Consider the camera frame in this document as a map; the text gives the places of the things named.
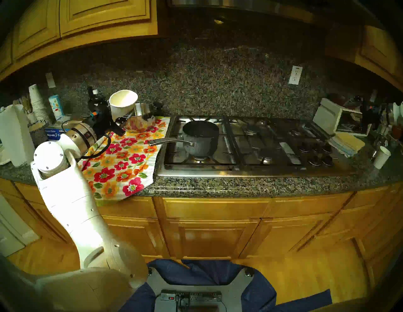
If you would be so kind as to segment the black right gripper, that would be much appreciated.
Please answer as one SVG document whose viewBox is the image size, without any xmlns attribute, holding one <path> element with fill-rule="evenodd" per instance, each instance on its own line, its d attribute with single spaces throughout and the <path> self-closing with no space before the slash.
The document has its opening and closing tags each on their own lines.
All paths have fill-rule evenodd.
<svg viewBox="0 0 403 312">
<path fill-rule="evenodd" d="M 360 105 L 362 114 L 360 123 L 341 123 L 341 130 L 360 130 L 361 126 L 379 126 L 381 120 L 381 105 L 367 101 L 364 96 L 354 96 L 346 99 L 344 105 Z"/>
</svg>

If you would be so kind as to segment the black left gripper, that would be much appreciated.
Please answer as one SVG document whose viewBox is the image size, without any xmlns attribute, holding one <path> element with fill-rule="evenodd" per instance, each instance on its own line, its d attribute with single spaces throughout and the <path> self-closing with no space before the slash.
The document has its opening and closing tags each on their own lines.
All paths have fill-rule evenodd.
<svg viewBox="0 0 403 312">
<path fill-rule="evenodd" d="M 133 113 L 112 119 L 110 108 L 102 108 L 94 111 L 94 132 L 96 136 L 103 136 L 109 131 L 123 136 L 126 132 L 133 132 L 130 119 Z"/>
</svg>

